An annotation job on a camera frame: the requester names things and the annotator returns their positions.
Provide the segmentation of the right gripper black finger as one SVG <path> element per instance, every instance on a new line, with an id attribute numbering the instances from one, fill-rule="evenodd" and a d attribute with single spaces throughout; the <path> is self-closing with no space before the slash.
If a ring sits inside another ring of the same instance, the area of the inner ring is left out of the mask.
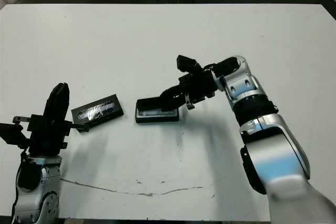
<path id="1" fill-rule="evenodd" d="M 161 110 L 163 112 L 172 111 L 178 109 L 186 103 L 185 96 L 183 94 L 176 97 L 164 98 L 161 104 Z"/>
<path id="2" fill-rule="evenodd" d="M 173 86 L 163 91 L 160 95 L 161 100 L 172 100 L 183 93 L 180 85 Z"/>

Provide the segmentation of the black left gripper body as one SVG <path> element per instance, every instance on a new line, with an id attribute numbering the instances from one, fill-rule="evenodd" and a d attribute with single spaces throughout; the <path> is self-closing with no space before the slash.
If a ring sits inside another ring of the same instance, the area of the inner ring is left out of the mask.
<path id="1" fill-rule="evenodd" d="M 31 132 L 30 138 L 26 138 L 21 132 L 20 123 L 28 123 L 27 131 Z M 13 123 L 18 131 L 16 133 L 16 145 L 29 149 L 33 156 L 57 156 L 61 149 L 67 148 L 64 142 L 71 129 L 88 132 L 90 126 L 74 124 L 66 120 L 53 120 L 48 116 L 31 115 L 31 117 L 15 116 Z"/>

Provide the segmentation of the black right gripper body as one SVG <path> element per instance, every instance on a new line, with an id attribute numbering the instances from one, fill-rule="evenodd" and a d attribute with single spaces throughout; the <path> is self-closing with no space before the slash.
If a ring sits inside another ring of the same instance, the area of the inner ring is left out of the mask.
<path id="1" fill-rule="evenodd" d="M 205 97 L 213 97 L 217 91 L 217 84 L 210 70 L 188 73 L 179 78 L 179 85 L 188 110 L 194 109 L 194 104 L 205 100 Z"/>

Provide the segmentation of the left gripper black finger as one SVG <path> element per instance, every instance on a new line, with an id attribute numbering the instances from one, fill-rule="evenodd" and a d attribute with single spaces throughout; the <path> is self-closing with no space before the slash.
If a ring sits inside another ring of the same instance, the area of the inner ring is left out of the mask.
<path id="1" fill-rule="evenodd" d="M 60 83 L 56 92 L 56 107 L 58 120 L 64 120 L 69 107 L 70 91 L 67 83 Z"/>
<path id="2" fill-rule="evenodd" d="M 56 85 L 49 98 L 47 99 L 43 116 L 47 116 L 52 120 L 64 119 L 64 84 Z"/>

